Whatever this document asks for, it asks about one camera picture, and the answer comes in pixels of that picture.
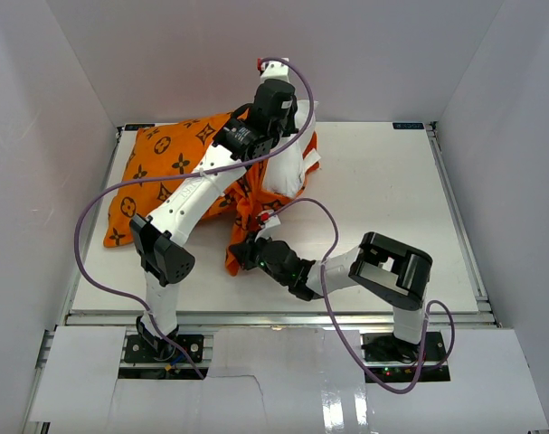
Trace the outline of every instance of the pillow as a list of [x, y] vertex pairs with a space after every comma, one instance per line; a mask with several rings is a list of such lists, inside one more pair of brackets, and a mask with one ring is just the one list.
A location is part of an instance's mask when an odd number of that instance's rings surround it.
[[[123, 181], [146, 177], [191, 173], [212, 143], [215, 133], [226, 123], [230, 113], [209, 118], [190, 119], [174, 125], [139, 129], [136, 144], [126, 164]], [[316, 134], [310, 139], [304, 155], [317, 147]], [[263, 210], [278, 210], [292, 198], [262, 188], [269, 161], [253, 165], [219, 197], [204, 219], [223, 212], [236, 211], [231, 244], [245, 240], [248, 231], [258, 229], [256, 220]], [[132, 184], [122, 187], [109, 205], [109, 227], [103, 244], [116, 247], [133, 241], [129, 222], [139, 213], [147, 216], [182, 183], [182, 180]], [[300, 194], [305, 185], [297, 192]], [[235, 275], [239, 265], [226, 250], [226, 268]]]

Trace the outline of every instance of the black mounting plate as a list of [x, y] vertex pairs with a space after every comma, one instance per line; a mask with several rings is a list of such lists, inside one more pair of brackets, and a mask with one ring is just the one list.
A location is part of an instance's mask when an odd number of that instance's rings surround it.
[[[372, 345], [379, 339], [389, 338], [393, 336], [390, 333], [366, 333], [363, 335], [363, 345]], [[425, 362], [438, 362], [444, 356], [447, 350], [443, 342], [443, 336], [440, 332], [427, 332], [425, 342]], [[371, 355], [370, 351], [364, 351], [364, 359], [367, 362], [383, 363], [383, 362], [398, 362], [397, 360], [377, 359]]]
[[[411, 382], [415, 376], [416, 368], [390, 368], [389, 371], [385, 371], [384, 368], [369, 368], [371, 372], [376, 375], [382, 382]], [[428, 369], [427, 367], [421, 371], [421, 377], [419, 382], [450, 382], [451, 376], [448, 366], [441, 366], [437, 369]], [[367, 375], [364, 376], [364, 382], [367, 384], [373, 384], [374, 380]]]
[[[192, 357], [195, 363], [200, 363], [204, 358], [204, 335], [178, 335], [175, 342], [182, 346], [187, 353]], [[192, 351], [192, 345], [197, 345], [197, 351]], [[171, 357], [167, 360], [159, 360], [156, 358], [156, 353], [149, 345], [141, 338], [140, 335], [128, 336], [126, 344], [126, 352], [123, 356], [125, 363], [160, 363], [170, 362], [178, 356], [179, 352], [175, 350]]]

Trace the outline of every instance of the white platform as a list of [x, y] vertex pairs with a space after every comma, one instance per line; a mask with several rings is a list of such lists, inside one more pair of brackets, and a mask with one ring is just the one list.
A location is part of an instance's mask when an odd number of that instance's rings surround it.
[[[428, 298], [446, 303], [453, 312], [477, 312], [474, 288], [459, 246], [449, 206], [424, 130], [394, 130], [391, 123], [319, 123], [321, 169], [309, 177], [305, 197], [324, 203], [336, 217], [340, 242], [336, 254], [357, 245], [368, 231], [380, 232], [427, 251], [433, 257]], [[121, 179], [136, 132], [124, 132], [109, 184]], [[111, 197], [99, 210], [86, 265], [90, 274], [111, 287], [145, 297], [145, 280], [133, 245], [106, 249]], [[224, 266], [234, 216], [202, 222], [186, 248], [197, 261], [183, 282], [178, 312], [325, 312], [322, 300], [304, 302], [259, 270], [230, 277]], [[319, 259], [332, 242], [327, 217], [315, 206], [297, 204], [281, 214], [276, 237], [298, 255]], [[331, 297], [337, 312], [388, 312], [389, 306], [361, 287]], [[138, 312], [129, 299], [99, 291], [82, 279], [74, 312]]]

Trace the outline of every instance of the white wall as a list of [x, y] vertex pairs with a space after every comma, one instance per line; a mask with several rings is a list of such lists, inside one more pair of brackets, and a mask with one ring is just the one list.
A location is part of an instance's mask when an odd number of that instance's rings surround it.
[[43, 0], [0, 0], [0, 434], [15, 434], [114, 128]]
[[319, 119], [439, 119], [502, 0], [48, 3], [120, 125], [238, 107], [268, 55], [307, 74]]
[[492, 306], [549, 422], [549, 1], [505, 1], [440, 131]]

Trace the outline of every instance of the white fabric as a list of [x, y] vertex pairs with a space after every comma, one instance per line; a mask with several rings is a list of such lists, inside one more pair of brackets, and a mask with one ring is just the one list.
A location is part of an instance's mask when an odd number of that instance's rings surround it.
[[[314, 108], [316, 110], [318, 102], [315, 101]], [[296, 122], [296, 127], [298, 129], [302, 128], [306, 123], [308, 115], [308, 101], [301, 100], [298, 102], [298, 111], [294, 117]], [[310, 143], [310, 139], [314, 134], [314, 128], [316, 126], [317, 120], [316, 116], [313, 116], [308, 124], [307, 130], [300, 137], [300, 139], [292, 144], [288, 149], [283, 153], [272, 157], [268, 161], [268, 166], [266, 167], [266, 174], [264, 175], [264, 180], [262, 182], [262, 188], [268, 190], [269, 192], [283, 194], [287, 197], [294, 198], [298, 194], [300, 188], [304, 184], [305, 172], [308, 170], [310, 165], [306, 165], [302, 157], [302, 153]]]

